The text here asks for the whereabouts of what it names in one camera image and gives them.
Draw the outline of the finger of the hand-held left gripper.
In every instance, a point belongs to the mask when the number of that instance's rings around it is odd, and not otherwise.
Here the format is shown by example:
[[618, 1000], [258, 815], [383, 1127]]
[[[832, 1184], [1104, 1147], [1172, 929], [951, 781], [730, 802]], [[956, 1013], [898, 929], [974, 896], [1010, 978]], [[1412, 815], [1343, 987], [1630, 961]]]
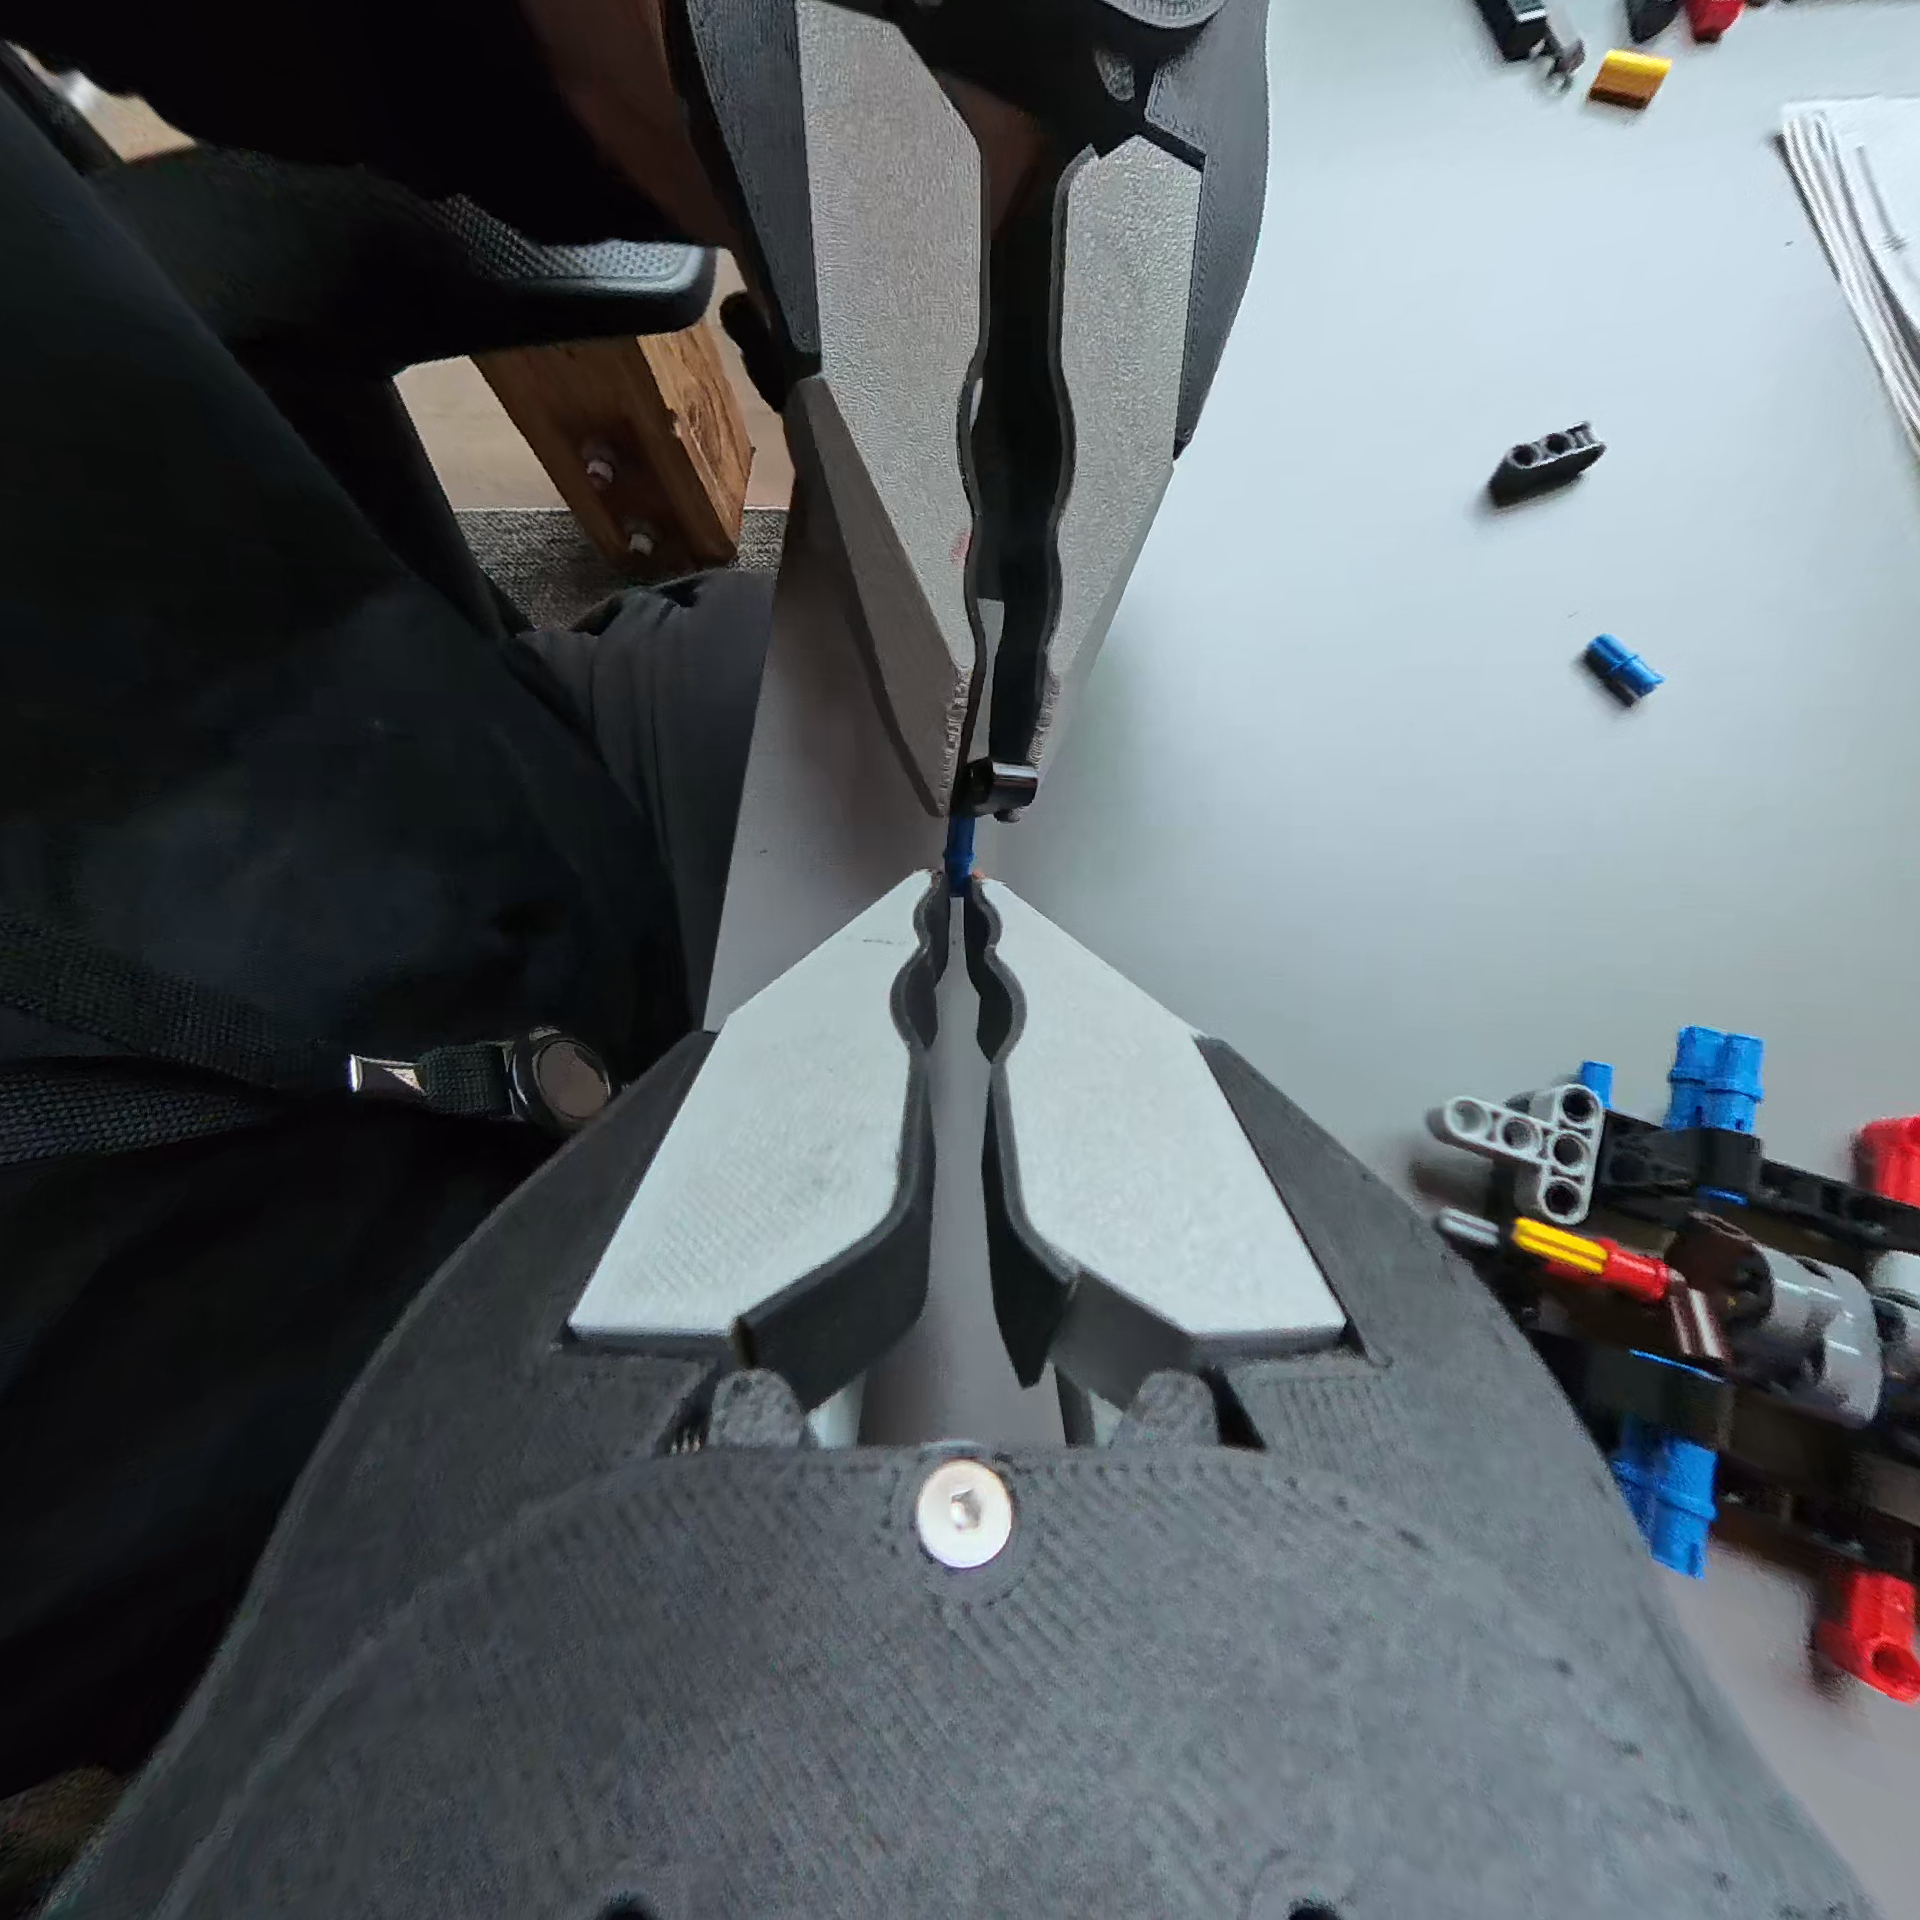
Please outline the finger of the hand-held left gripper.
[[982, 760], [1044, 778], [1175, 462], [1200, 174], [1149, 142], [1042, 176], [992, 254]]
[[820, 369], [799, 383], [855, 637], [901, 765], [943, 817], [976, 681], [963, 427], [981, 361], [976, 139], [898, 26], [797, 6]]

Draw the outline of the black badge reel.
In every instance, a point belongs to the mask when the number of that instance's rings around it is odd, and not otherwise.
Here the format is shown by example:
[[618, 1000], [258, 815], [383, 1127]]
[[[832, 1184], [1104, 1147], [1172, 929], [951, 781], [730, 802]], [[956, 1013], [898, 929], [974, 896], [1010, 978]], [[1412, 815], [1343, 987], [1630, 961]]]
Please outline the black badge reel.
[[432, 1047], [414, 1061], [351, 1054], [344, 1081], [357, 1098], [456, 1121], [522, 1123], [550, 1137], [586, 1129], [618, 1095], [606, 1061], [555, 1026]]

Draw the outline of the wooden table leg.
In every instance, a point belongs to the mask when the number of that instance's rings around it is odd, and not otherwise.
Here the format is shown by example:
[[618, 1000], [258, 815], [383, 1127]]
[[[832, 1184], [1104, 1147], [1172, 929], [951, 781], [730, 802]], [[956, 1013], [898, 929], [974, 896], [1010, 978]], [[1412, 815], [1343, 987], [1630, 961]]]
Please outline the wooden table leg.
[[598, 561], [635, 581], [736, 561], [751, 439], [716, 325], [472, 363]]

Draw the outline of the pile of loose lego parts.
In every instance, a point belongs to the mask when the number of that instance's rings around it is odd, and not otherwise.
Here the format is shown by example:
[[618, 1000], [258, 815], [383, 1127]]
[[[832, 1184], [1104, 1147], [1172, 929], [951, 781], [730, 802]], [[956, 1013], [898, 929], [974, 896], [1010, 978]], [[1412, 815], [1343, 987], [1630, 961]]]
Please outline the pile of loose lego parts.
[[[1482, 26], [1493, 37], [1501, 59], [1511, 64], [1546, 63], [1552, 78], [1571, 82], [1586, 63], [1586, 45], [1571, 27], [1566, 6], [1547, 2], [1474, 2]], [[1623, 24], [1630, 47], [1602, 57], [1602, 66], [1638, 74], [1660, 66], [1645, 56], [1675, 18], [1686, 22], [1693, 41], [1720, 39], [1751, 6], [1747, 2], [1626, 2]]]

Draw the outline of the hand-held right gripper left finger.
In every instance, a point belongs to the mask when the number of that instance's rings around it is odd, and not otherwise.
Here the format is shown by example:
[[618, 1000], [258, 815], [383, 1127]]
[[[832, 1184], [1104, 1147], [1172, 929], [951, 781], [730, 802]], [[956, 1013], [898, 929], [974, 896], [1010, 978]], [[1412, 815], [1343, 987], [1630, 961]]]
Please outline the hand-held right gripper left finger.
[[927, 1290], [941, 877], [911, 872], [710, 1037], [567, 1333], [827, 1402]]

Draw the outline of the lego instruction booklet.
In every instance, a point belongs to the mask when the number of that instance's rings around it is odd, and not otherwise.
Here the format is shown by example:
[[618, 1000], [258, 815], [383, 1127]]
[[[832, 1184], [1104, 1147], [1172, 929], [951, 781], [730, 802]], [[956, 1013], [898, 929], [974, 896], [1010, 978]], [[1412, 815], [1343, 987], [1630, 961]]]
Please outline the lego instruction booklet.
[[1781, 147], [1892, 411], [1918, 448], [1918, 99], [1790, 103]]

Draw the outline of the lego chassis assembly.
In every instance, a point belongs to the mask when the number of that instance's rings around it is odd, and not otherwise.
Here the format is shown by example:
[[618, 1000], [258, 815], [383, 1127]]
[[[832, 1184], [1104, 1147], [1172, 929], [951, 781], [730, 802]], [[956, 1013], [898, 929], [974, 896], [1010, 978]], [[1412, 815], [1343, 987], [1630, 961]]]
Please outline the lego chassis assembly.
[[1432, 1141], [1487, 1167], [1432, 1227], [1494, 1288], [1604, 1454], [1647, 1554], [1704, 1577], [1735, 1521], [1813, 1566], [1815, 1669], [1916, 1706], [1916, 1117], [1850, 1178], [1759, 1138], [1765, 1046], [1675, 1032], [1660, 1121], [1614, 1070], [1453, 1095]]

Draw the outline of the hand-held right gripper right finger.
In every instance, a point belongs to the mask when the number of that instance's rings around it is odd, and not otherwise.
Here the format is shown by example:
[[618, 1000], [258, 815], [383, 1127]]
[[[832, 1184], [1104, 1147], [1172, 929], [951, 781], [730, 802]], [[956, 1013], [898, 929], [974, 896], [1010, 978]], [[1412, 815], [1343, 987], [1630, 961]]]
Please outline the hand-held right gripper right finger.
[[1203, 1037], [998, 881], [966, 893], [992, 1303], [1024, 1386], [1325, 1353], [1348, 1333]]

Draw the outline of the black three-hole lego beam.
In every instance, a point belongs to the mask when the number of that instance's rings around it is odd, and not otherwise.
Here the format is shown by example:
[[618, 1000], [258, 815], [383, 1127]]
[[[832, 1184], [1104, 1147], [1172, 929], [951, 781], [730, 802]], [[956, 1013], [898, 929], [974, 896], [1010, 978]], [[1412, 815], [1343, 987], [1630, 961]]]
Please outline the black three-hole lego beam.
[[1486, 486], [1490, 506], [1500, 512], [1573, 486], [1595, 466], [1606, 447], [1592, 424], [1573, 424], [1532, 441], [1512, 443]]

